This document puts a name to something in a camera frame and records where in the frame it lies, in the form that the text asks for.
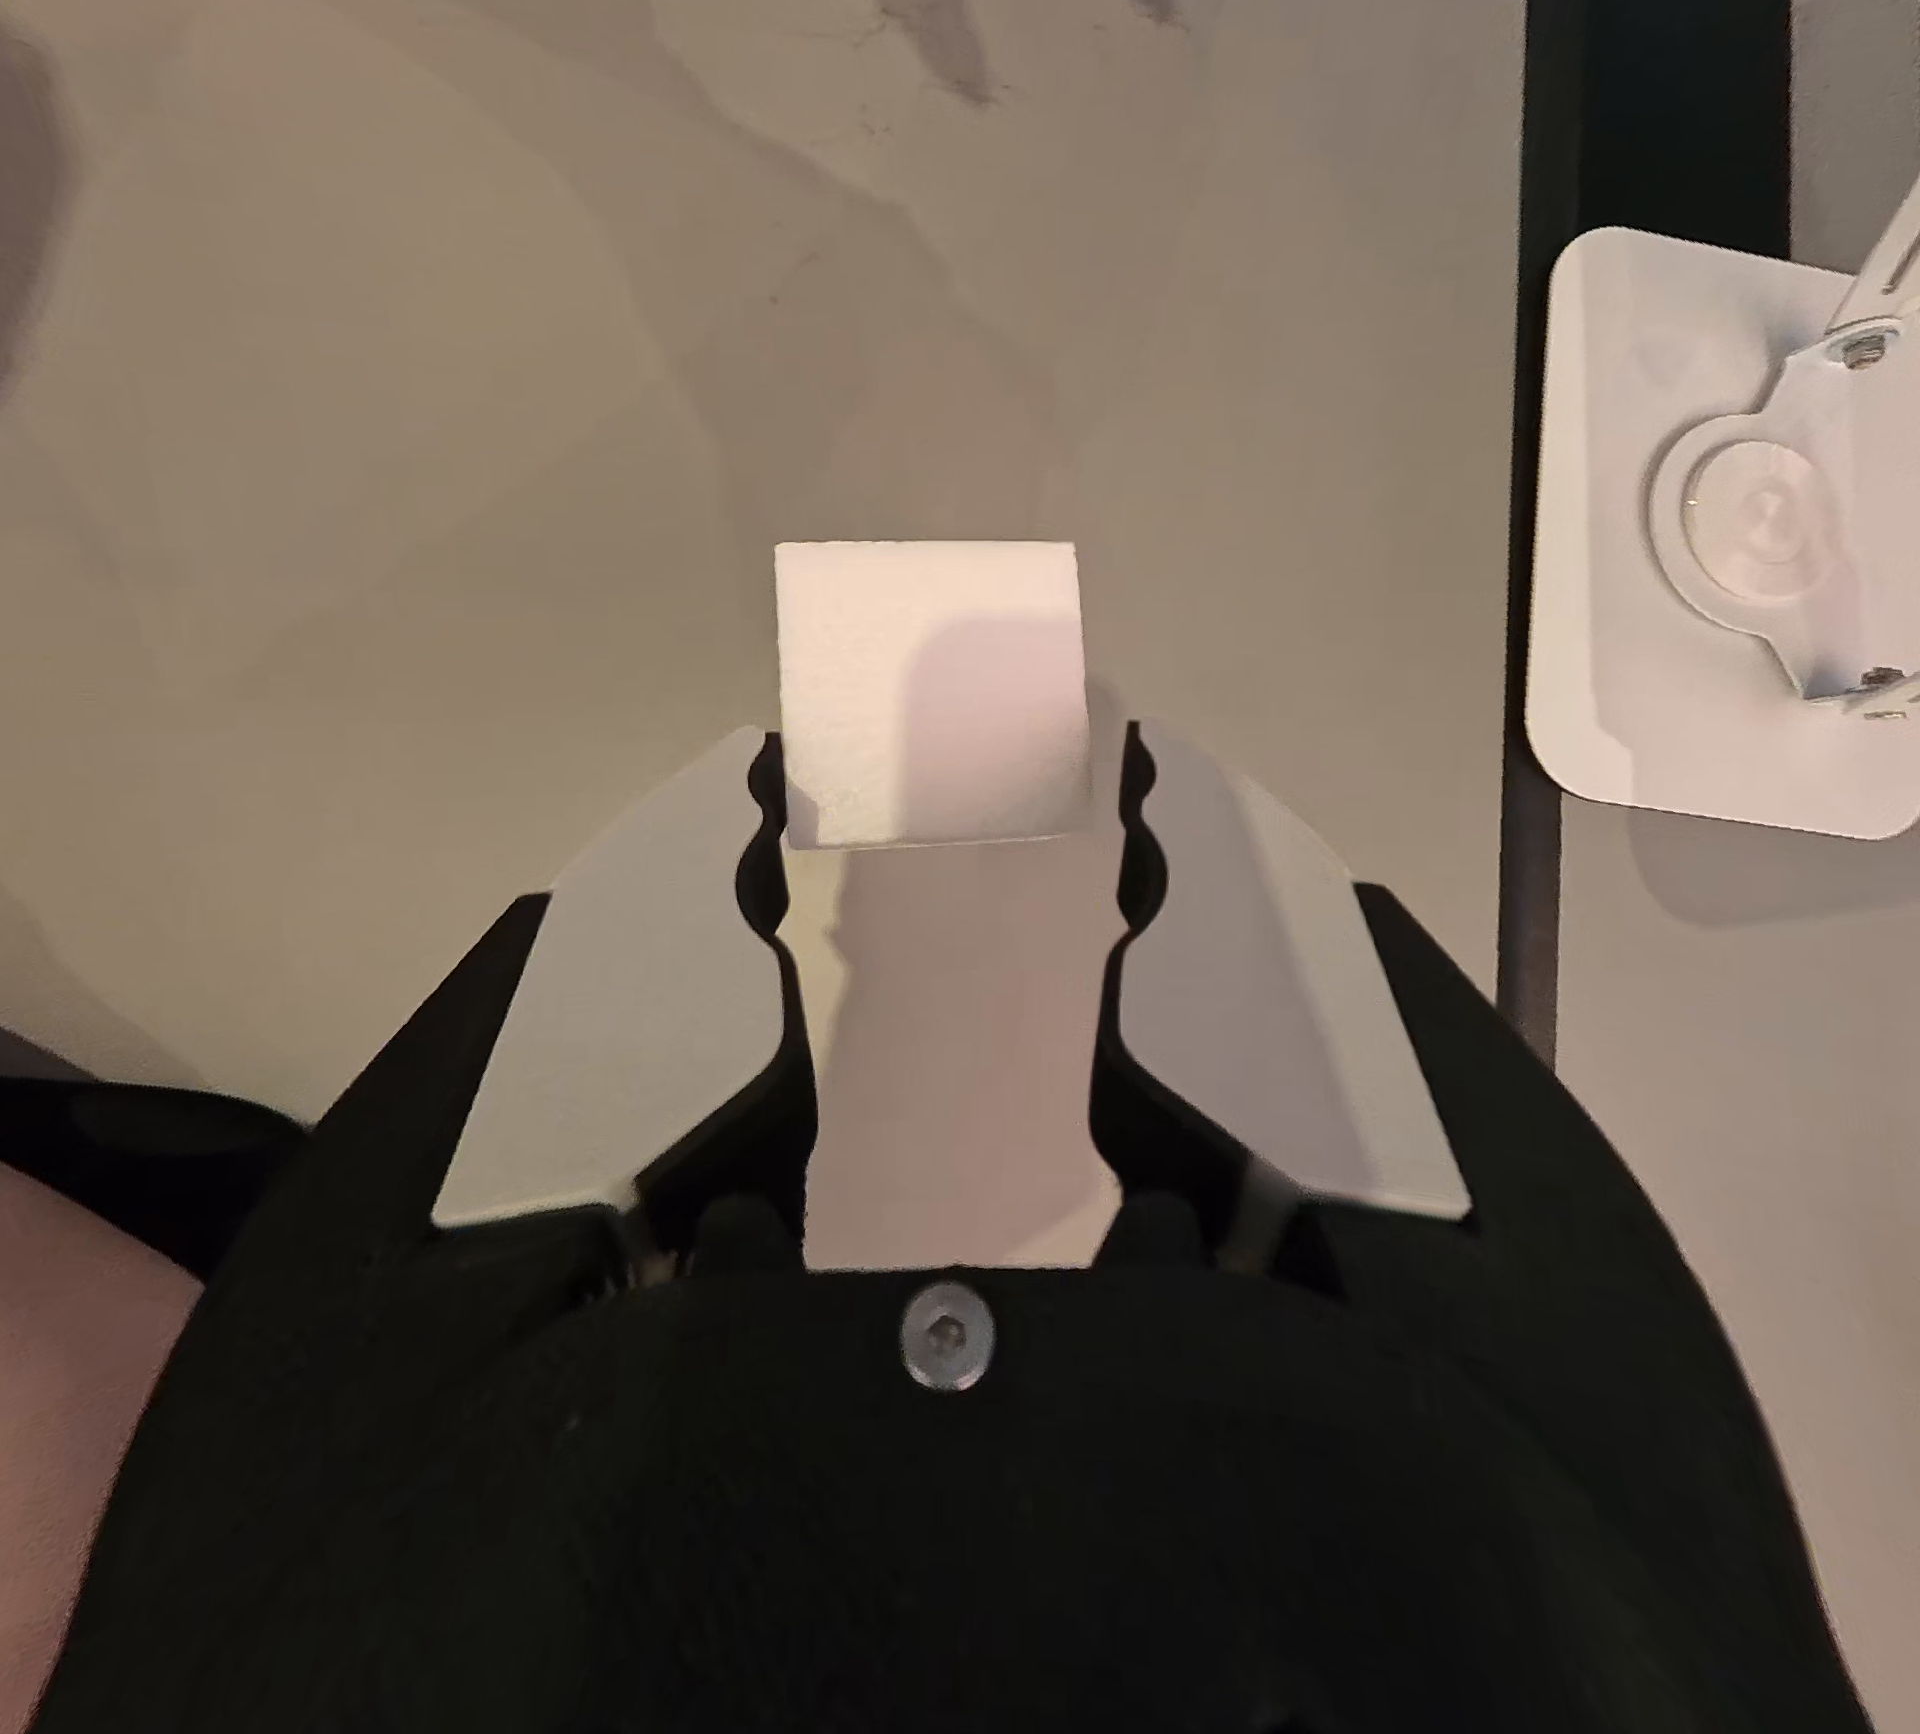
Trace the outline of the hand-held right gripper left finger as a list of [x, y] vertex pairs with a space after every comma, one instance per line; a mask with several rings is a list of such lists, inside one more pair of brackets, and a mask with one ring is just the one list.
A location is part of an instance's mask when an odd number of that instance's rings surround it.
[[761, 1197], [804, 1245], [822, 1096], [781, 938], [781, 736], [732, 729], [626, 804], [543, 893], [434, 1230], [616, 1210], [688, 1263]]

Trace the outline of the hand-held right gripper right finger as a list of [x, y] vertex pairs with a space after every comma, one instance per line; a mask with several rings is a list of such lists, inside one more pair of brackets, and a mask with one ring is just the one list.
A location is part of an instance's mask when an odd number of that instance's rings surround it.
[[1354, 867], [1160, 721], [1119, 762], [1121, 938], [1099, 978], [1090, 1141], [1212, 1268], [1269, 1273], [1309, 1200], [1464, 1226], [1471, 1187]]

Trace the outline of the white foam cube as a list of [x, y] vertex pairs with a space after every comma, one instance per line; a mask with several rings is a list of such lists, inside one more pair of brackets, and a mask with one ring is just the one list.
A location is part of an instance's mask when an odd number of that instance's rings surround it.
[[1073, 543], [776, 544], [796, 855], [1073, 836], [1090, 815]]

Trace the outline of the person's left forearm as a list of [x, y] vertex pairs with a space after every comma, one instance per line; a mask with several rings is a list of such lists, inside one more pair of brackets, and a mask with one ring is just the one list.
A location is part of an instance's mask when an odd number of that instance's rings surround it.
[[0, 1172], [0, 1723], [29, 1730], [92, 1538], [204, 1285]]

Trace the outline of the black wrist rest pad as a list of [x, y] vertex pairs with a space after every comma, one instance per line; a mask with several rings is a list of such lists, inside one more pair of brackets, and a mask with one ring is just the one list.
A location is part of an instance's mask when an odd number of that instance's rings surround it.
[[99, 1079], [0, 1083], [0, 1161], [193, 1282], [210, 1282], [309, 1126], [221, 1093]]

